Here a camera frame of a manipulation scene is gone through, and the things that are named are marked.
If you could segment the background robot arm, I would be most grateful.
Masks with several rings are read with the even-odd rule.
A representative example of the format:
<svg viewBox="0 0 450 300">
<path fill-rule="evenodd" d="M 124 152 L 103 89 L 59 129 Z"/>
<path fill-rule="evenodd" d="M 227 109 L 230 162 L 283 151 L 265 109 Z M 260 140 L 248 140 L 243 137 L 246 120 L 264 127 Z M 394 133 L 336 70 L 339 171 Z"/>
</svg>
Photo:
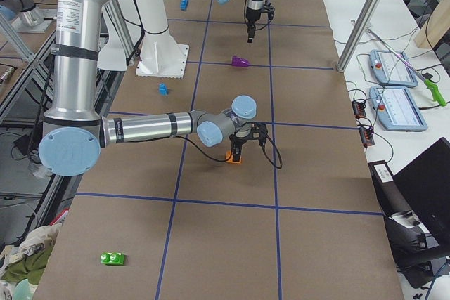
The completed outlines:
<svg viewBox="0 0 450 300">
<path fill-rule="evenodd" d="M 1 0 L 1 14 L 20 33 L 43 34 L 51 24 L 34 0 Z"/>
</svg>

